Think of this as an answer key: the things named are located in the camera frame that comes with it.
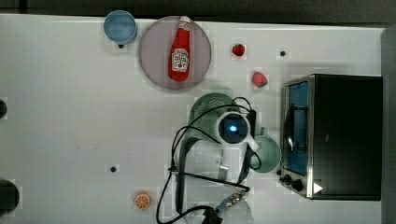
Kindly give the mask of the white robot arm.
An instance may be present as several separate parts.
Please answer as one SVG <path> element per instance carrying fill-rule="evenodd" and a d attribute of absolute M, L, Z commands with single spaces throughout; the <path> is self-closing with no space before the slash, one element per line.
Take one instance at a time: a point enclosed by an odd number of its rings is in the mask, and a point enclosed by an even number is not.
<path fill-rule="evenodd" d="M 172 153 L 176 153 L 176 147 L 182 139 L 183 135 L 187 137 L 183 140 L 180 147 L 178 156 L 178 165 L 175 165 L 175 161 L 172 161 L 171 173 L 177 172 L 177 191 L 176 191 L 176 204 L 177 212 L 179 216 L 174 219 L 178 221 L 183 219 L 186 224 L 191 224 L 190 220 L 196 217 L 196 212 L 203 211 L 202 216 L 204 217 L 202 224 L 221 224 L 221 217 L 219 214 L 223 213 L 228 207 L 238 203 L 243 197 L 247 196 L 250 188 L 241 185 L 241 182 L 248 175 L 248 168 L 250 165 L 250 156 L 256 153 L 259 148 L 256 141 L 254 140 L 254 129 L 252 124 L 256 120 L 256 111 L 249 110 L 247 115 L 243 115 L 239 110 L 232 110 L 231 105 L 222 105 L 212 109 L 208 109 L 204 112 L 195 116 L 194 112 L 191 112 L 189 125 L 182 127 L 184 133 L 174 143 Z M 185 171 L 186 160 L 191 148 L 199 141 L 204 141 L 203 137 L 198 137 L 196 134 L 189 134 L 190 130 L 195 130 L 203 134 L 208 138 L 209 142 L 214 142 L 222 145 L 222 150 L 226 147 L 236 147 L 247 144 L 245 150 L 245 162 L 242 165 L 238 181 L 236 183 L 227 181 L 228 169 L 222 164 L 223 151 L 219 154 L 219 170 L 218 177 L 212 178 L 204 175 L 197 175 L 187 173 Z M 231 194 L 216 208 L 209 205 L 195 205 L 194 207 L 182 211 L 184 201 L 184 187 L 185 177 L 190 176 L 206 181 L 233 186 L 239 189 L 236 193 Z"/>

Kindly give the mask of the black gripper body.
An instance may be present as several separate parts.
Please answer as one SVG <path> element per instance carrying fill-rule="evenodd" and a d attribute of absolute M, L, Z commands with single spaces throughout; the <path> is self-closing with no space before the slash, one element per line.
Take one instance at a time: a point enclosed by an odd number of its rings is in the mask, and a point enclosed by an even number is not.
<path fill-rule="evenodd" d="M 255 136 L 255 128 L 256 128 L 256 118 L 257 112 L 255 110 L 250 110 L 246 115 L 248 125 L 249 125 L 249 133 L 252 137 Z"/>

